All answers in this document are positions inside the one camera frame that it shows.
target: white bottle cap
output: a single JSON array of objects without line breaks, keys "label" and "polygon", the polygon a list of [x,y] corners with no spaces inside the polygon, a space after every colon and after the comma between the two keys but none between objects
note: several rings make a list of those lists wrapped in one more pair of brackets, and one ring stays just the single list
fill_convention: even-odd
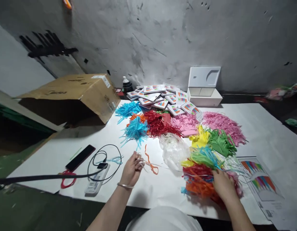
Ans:
[{"label": "white bottle cap", "polygon": [[126,76],[123,76],[123,83],[128,83],[129,82],[129,80],[128,79],[126,79]]}]

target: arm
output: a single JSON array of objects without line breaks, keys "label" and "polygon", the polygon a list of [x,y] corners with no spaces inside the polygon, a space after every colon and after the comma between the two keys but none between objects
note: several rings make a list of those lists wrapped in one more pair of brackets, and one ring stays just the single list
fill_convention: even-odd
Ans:
[{"label": "arm", "polygon": [[229,212],[233,230],[255,231],[253,224],[236,194],[232,179],[229,179],[228,175],[223,171],[213,171],[213,175],[214,188]]},{"label": "arm", "polygon": [[[139,179],[142,166],[141,155],[133,152],[126,162],[120,184],[134,186]],[[114,193],[93,220],[87,231],[116,231],[122,219],[132,189],[117,186]]]}]

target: white device box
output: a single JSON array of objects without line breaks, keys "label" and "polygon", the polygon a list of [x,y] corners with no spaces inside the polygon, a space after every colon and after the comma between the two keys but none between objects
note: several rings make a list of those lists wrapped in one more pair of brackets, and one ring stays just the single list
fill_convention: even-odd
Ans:
[{"label": "white device box", "polygon": [[[92,177],[92,179],[94,180],[104,180],[106,178],[106,175],[108,173],[108,170],[110,168],[110,164],[108,164],[108,166],[102,170],[100,173],[94,175]],[[97,195],[97,193],[99,192],[100,190],[100,187],[102,186],[103,184],[103,181],[90,181],[88,183],[88,186],[87,188],[85,189],[85,196],[86,197],[94,197]]]},{"label": "white device box", "polygon": [[190,88],[187,90],[187,95],[188,100],[197,107],[217,107],[222,100],[222,96],[216,88],[214,88],[211,96],[192,96]]},{"label": "white device box", "polygon": [[191,96],[211,96],[217,85],[221,67],[191,67],[188,89]]}]

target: green floor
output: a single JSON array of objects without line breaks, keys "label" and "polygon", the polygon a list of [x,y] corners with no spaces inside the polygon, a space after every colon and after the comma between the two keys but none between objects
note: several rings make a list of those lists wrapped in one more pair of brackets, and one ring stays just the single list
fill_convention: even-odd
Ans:
[{"label": "green floor", "polygon": [[[15,170],[40,143],[21,153],[0,157],[0,178]],[[0,230],[85,230],[103,205],[19,186],[13,193],[0,191]],[[127,209],[120,229],[124,230],[141,211],[143,209]]]}]

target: hand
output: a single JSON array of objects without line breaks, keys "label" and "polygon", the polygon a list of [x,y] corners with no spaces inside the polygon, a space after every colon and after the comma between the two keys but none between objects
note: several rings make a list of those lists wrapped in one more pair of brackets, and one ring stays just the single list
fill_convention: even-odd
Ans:
[{"label": "hand", "polygon": [[229,178],[226,172],[218,169],[212,172],[214,175],[214,188],[223,202],[225,203],[228,200],[239,199],[234,187],[233,178]]},{"label": "hand", "polygon": [[140,164],[141,155],[137,154],[136,151],[126,162],[120,184],[128,186],[134,186],[140,177],[143,166]]}]

